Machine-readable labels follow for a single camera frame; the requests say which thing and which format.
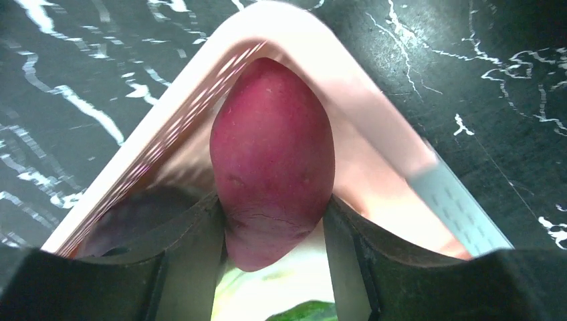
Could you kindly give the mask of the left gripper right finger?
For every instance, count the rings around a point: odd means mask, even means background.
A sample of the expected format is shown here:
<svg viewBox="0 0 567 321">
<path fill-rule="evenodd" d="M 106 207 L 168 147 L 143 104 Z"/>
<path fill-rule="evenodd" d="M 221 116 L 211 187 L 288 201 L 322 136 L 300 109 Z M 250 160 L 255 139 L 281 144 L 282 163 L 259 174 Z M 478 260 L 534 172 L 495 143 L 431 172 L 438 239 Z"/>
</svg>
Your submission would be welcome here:
<svg viewBox="0 0 567 321">
<path fill-rule="evenodd" d="M 322 220 L 339 320 L 565 320 L 566 253 L 430 251 L 332 197 Z"/>
</svg>

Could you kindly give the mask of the red sweet potato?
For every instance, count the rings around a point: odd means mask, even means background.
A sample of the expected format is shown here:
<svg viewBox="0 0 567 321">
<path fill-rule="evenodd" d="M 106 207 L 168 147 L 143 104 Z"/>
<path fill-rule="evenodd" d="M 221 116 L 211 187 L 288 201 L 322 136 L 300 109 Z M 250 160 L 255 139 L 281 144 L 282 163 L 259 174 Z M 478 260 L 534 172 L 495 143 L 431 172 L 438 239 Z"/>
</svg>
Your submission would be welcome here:
<svg viewBox="0 0 567 321">
<path fill-rule="evenodd" d="M 321 220 L 334 186 L 328 115 L 283 64 L 254 60 L 238 77 L 209 143 L 229 257 L 245 272 L 275 263 Z"/>
</svg>

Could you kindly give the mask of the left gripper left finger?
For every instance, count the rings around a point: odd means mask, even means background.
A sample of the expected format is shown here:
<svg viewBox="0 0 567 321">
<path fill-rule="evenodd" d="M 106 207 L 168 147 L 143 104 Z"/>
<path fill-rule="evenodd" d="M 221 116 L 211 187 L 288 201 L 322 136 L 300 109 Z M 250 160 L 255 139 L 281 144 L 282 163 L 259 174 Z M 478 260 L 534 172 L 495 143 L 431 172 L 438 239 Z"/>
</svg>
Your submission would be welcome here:
<svg viewBox="0 0 567 321">
<path fill-rule="evenodd" d="M 223 259 L 211 194 L 119 254 L 1 248 L 2 320 L 210 320 Z"/>
</svg>

